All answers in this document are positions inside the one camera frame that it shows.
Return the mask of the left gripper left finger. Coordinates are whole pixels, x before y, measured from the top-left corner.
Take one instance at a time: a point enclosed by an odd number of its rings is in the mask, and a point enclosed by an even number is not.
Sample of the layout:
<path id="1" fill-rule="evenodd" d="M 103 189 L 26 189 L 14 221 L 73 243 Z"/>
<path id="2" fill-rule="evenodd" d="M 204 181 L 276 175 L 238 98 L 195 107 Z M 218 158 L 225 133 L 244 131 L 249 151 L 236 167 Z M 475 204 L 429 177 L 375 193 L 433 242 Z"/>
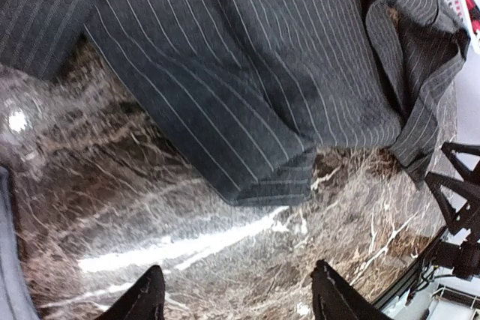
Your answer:
<path id="1" fill-rule="evenodd" d="M 98 320 L 164 320 L 165 280 L 152 265 Z"/>

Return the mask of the black pinstriped long sleeve shirt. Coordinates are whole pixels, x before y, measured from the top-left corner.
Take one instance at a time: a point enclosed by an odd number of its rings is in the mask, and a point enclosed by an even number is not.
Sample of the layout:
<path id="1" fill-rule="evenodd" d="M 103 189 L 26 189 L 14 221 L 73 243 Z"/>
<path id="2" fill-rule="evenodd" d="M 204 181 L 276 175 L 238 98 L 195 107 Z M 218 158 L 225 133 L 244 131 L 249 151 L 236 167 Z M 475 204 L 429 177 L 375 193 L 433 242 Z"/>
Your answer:
<path id="1" fill-rule="evenodd" d="M 295 205 L 318 147 L 421 186 L 470 39 L 442 0 L 1 0 L 1 62 L 52 79 L 80 36 L 231 205 Z"/>

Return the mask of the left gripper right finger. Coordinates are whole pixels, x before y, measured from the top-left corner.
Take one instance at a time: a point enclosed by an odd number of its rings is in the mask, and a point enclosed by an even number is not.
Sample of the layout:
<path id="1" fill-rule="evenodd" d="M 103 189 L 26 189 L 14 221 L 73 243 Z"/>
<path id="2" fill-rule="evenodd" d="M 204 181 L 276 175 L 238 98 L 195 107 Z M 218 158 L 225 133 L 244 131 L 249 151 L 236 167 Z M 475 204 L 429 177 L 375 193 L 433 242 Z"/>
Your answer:
<path id="1" fill-rule="evenodd" d="M 316 262 L 312 279 L 312 307 L 315 319 L 390 320 L 366 301 L 325 260 Z"/>

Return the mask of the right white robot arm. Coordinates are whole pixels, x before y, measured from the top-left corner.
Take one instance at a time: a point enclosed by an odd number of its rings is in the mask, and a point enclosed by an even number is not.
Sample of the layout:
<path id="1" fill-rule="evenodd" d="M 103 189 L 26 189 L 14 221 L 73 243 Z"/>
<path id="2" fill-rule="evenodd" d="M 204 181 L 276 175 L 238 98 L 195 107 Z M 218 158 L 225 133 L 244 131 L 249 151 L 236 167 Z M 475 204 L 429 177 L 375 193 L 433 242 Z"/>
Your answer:
<path id="1" fill-rule="evenodd" d="M 469 169 L 458 154 L 479 156 L 477 145 L 446 142 L 442 152 L 453 165 L 460 179 L 429 172 L 425 178 L 450 234 L 469 231 L 459 245 L 446 241 L 436 243 L 427 256 L 434 268 L 452 270 L 452 276 L 470 281 L 479 276 L 479 166 Z"/>

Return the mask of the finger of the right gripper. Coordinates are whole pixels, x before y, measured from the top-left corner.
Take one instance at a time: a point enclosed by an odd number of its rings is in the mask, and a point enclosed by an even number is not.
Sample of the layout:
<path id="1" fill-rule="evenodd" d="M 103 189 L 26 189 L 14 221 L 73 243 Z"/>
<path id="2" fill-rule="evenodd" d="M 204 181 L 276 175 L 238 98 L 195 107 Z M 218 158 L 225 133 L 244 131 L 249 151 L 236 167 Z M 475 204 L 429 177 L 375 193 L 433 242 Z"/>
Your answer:
<path id="1" fill-rule="evenodd" d="M 477 160 L 479 160 L 478 145 L 444 142 L 441 150 L 463 180 L 479 181 L 479 162 L 477 162 L 472 168 L 465 162 L 466 158 L 461 157 L 469 155 L 476 157 Z"/>
<path id="2" fill-rule="evenodd" d="M 429 172 L 425 178 L 428 189 L 435 198 L 451 234 L 460 230 L 469 230 L 471 234 L 479 233 L 479 185 Z M 456 209 L 450 195 L 464 200 Z"/>

